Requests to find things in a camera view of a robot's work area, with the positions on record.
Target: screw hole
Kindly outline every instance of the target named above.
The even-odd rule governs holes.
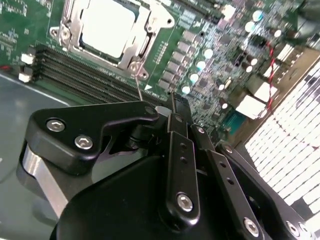
[[[180,157],[181,162],[183,162],[184,164],[188,163],[188,160],[185,157]]]
[[[180,143],[180,146],[181,146],[183,149],[187,149],[187,146],[186,146],[184,143]]]
[[[231,185],[235,185],[234,181],[232,181],[230,178],[228,178],[228,177],[227,177],[227,179],[226,179],[226,180],[228,181],[228,183],[229,183],[229,184],[231,184]]]

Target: robotic arm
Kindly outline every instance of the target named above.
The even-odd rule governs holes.
[[[146,157],[93,184],[92,167]],[[21,183],[58,217],[52,240],[312,240],[304,220],[229,144],[214,148],[188,101],[44,109],[29,120]]]

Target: metal wire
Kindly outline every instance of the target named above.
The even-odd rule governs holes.
[[[140,90],[140,87],[139,87],[139,81],[138,81],[138,78],[135,77],[135,83],[136,83],[136,88],[138,89],[138,93],[139,93],[139,98],[140,98],[140,101],[143,101],[144,98],[142,97],[142,93],[141,93],[141,90]]]

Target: cable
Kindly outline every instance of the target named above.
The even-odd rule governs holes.
[[[270,42],[267,42],[266,44],[269,48],[269,56],[270,56],[270,59],[271,59],[271,63],[270,63],[270,67],[271,67],[271,72],[270,72],[270,76],[268,78],[268,83],[269,83],[269,99],[268,99],[268,102],[267,102],[267,105],[266,105],[266,110],[267,111],[270,111],[270,114],[273,116],[273,120],[275,121],[275,123],[279,126],[279,128],[284,132],[286,133],[288,136],[290,136],[291,134],[288,133],[284,127],[279,123],[279,121],[276,119],[275,115],[274,115],[274,110],[272,108],[272,103],[273,103],[273,98],[272,98],[272,87],[274,86],[273,84],[273,80],[274,80],[274,76],[275,76],[275,69],[274,69],[274,64],[276,62],[276,59],[274,58],[274,52],[275,52],[275,49],[272,47],[271,43]],[[307,143],[305,142],[303,139],[300,140],[300,139],[297,139],[295,136],[293,137],[293,139],[295,140],[298,140],[299,143],[301,144],[306,144],[307,146],[309,147],[312,147],[315,151],[319,149],[318,146],[313,146],[311,145],[310,143]]]

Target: green circuit board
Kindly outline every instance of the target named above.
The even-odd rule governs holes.
[[[204,126],[208,132],[218,126],[229,128],[229,132],[234,134],[246,117],[235,112],[232,107],[222,110],[220,99],[228,101],[233,90],[237,86],[244,86],[250,76],[259,72],[260,67],[269,58],[267,48],[252,44],[252,36],[262,36],[272,44],[283,41],[281,37],[270,36],[268,30],[294,30],[292,16],[295,16],[295,11],[302,1],[219,0],[216,1],[219,7],[206,9],[201,4],[213,1],[166,1],[165,9],[173,16],[174,26],[160,30],[144,64],[145,70],[149,73],[148,78],[140,80],[139,87],[146,94],[160,100],[166,100],[169,91],[178,92],[189,100],[194,121]],[[50,28],[60,24],[64,4],[64,0],[0,0],[0,66],[21,65],[22,53],[25,53],[30,45],[41,44],[99,72],[114,75],[107,67],[63,51],[63,47],[50,36]],[[221,11],[226,5],[235,9],[230,19],[224,18]],[[202,7],[208,12],[209,17],[201,14],[205,11],[199,10]],[[253,21],[253,14],[257,10],[262,12],[261,20],[257,21],[248,33],[246,24]],[[186,31],[194,34],[192,40],[184,40]],[[179,49],[181,42],[188,45],[187,52]],[[240,48],[257,58],[258,63],[252,72],[246,72],[233,62]],[[207,49],[213,51],[209,59],[204,56]],[[169,63],[174,63],[173,54],[179,51],[184,57],[188,57],[188,61],[183,67],[181,63],[175,62],[180,72],[171,74],[171,78],[166,81],[171,84],[169,89],[160,81],[165,78],[165,73],[169,72]],[[197,63],[201,61],[205,62],[203,69],[197,67]],[[197,74],[196,82],[191,80],[192,74]],[[135,87],[133,78],[115,75],[119,81]],[[227,82],[227,88],[219,90],[218,83]],[[62,93],[58,87],[41,80],[30,84],[47,88],[80,104],[90,103],[70,93]],[[185,86],[190,88],[189,94],[182,92]]]

